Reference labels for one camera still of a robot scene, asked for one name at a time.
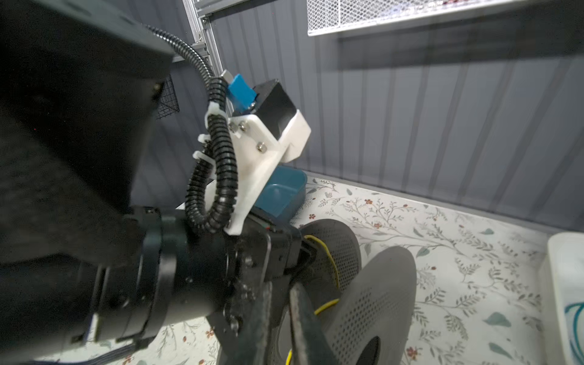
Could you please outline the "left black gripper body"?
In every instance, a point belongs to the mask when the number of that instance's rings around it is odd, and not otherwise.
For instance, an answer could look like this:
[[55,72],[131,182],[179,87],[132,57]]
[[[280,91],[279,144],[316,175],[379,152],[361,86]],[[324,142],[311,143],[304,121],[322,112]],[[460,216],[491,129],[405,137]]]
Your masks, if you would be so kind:
[[279,326],[287,306],[291,283],[312,264],[317,246],[304,240],[300,230],[276,218],[248,218],[242,233],[229,239],[234,269],[228,295],[220,309],[207,317],[219,338],[238,338],[249,326],[252,307],[265,284],[272,285],[272,311],[268,328]]

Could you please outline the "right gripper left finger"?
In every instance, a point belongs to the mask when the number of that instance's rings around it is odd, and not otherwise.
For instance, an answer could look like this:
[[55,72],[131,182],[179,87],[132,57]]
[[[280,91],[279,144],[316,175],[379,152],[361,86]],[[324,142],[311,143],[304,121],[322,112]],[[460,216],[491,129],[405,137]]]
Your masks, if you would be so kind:
[[251,316],[237,346],[228,355],[227,364],[265,364],[270,342],[270,319],[272,316],[273,284],[262,288],[261,295],[253,304]]

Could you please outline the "white plastic tray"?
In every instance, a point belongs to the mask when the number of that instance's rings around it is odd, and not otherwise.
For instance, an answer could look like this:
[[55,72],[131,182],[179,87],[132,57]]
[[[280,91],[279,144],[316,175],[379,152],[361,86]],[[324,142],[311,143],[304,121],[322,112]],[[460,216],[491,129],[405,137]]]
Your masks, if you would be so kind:
[[583,234],[553,235],[547,242],[538,278],[547,362],[582,364]]

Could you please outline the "teal plastic tray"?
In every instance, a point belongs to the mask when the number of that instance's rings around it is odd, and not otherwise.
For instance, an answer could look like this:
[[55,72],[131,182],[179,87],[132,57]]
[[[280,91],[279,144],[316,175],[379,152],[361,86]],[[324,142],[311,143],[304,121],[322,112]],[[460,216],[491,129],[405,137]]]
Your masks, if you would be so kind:
[[302,170],[278,166],[255,202],[255,207],[290,222],[306,199],[307,175]]

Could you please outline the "floral table mat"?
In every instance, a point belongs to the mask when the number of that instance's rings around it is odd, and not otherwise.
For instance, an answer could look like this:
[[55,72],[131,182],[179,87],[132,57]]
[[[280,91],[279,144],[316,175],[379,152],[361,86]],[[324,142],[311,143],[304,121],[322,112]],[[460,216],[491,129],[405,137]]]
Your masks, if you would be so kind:
[[391,246],[417,267],[403,364],[543,364],[538,269],[552,230],[310,175],[292,222],[332,218],[354,231],[363,263]]

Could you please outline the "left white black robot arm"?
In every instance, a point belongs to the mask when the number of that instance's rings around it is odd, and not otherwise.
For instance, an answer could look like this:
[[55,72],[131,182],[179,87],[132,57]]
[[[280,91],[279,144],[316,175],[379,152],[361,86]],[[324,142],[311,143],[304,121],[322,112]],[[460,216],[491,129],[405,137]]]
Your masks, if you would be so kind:
[[[183,209],[133,206],[173,57],[207,109]],[[229,364],[265,364],[293,279],[316,257],[255,206],[310,127],[278,82],[216,75],[189,44],[102,1],[1,3],[1,362],[90,337],[141,351],[205,317]]]

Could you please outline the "grey perforated cable spool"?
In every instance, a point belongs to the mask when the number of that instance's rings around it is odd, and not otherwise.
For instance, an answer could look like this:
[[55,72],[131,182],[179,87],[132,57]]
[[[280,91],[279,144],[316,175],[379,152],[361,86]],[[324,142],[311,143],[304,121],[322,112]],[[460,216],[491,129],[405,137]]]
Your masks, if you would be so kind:
[[392,246],[368,263],[354,232],[324,219],[301,227],[319,239],[315,261],[301,272],[322,331],[339,364],[398,364],[415,306],[417,271],[410,251]]

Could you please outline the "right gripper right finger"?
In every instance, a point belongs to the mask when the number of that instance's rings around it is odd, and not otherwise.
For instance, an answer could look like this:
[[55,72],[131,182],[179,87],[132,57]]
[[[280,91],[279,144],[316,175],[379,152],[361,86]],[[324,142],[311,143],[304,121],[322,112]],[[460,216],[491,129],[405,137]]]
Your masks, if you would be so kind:
[[301,283],[290,290],[290,364],[338,364]]

